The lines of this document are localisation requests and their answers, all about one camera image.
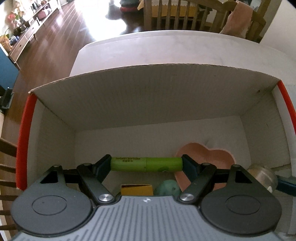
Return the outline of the green tube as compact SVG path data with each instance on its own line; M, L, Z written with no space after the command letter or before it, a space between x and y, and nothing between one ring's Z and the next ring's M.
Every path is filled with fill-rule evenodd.
M182 158L112 157L111 170L119 172L178 172Z

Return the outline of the pink heart dish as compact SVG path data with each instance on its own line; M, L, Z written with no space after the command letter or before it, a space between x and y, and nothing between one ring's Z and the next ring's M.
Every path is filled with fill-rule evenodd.
M181 147L175 157L181 157L183 154L191 157L198 164L210 163L215 165L218 169L230 169L235 164L233 155L227 150L209 149L199 143L189 143ZM186 177L184 172L176 172L175 179L181 189L184 191L190 184L190 180ZM226 186L225 183L216 183L213 190L221 189Z

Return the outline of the teal round toy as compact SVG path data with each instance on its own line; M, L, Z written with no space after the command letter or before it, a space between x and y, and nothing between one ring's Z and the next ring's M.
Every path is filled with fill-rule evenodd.
M154 196L178 197L180 194L181 189L176 180L165 180L154 190Z

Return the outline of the yellow block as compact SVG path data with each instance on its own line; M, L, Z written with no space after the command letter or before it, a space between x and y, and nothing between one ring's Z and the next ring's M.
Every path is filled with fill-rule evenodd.
M122 196L153 196L153 188L150 184L123 184L120 193Z

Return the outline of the wooden chair left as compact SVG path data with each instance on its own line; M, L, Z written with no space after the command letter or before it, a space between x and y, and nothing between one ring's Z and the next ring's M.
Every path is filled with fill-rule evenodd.
M1 231L10 237L18 231L11 217L12 202L20 195L16 187L17 146L1 138Z

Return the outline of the red cardboard box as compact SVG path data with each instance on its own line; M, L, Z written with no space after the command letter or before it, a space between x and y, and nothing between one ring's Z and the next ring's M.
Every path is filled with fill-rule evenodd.
M295 175L295 85L262 71L156 64L76 74L29 92L16 186L50 166L115 157L173 157L189 143L228 152L244 168Z

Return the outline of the blue cabinet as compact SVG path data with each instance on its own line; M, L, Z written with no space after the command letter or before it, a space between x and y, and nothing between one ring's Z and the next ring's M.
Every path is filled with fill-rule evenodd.
M18 69L6 55L6 51L1 45L0 49L0 84L4 89L13 88L18 76Z

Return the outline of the chair with pink cloth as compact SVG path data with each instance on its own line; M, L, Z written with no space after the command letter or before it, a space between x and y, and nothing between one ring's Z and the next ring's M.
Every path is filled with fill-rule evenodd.
M259 42L259 35L266 25L264 15L270 1L261 1L257 10L242 1L226 1L224 24L220 34Z

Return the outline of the dark wooden dining chair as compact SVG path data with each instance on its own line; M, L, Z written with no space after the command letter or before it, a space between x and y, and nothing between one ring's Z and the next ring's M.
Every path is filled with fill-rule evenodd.
M219 33L227 14L221 1L140 1L144 29Z

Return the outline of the long wooden TV console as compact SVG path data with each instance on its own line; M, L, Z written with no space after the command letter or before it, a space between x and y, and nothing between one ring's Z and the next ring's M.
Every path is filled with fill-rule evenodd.
M24 30L17 37L16 43L9 52L9 58L14 64L17 64L18 58L30 40L36 40L37 31L53 12L62 11L60 1L34 1L31 7L33 15L24 23Z

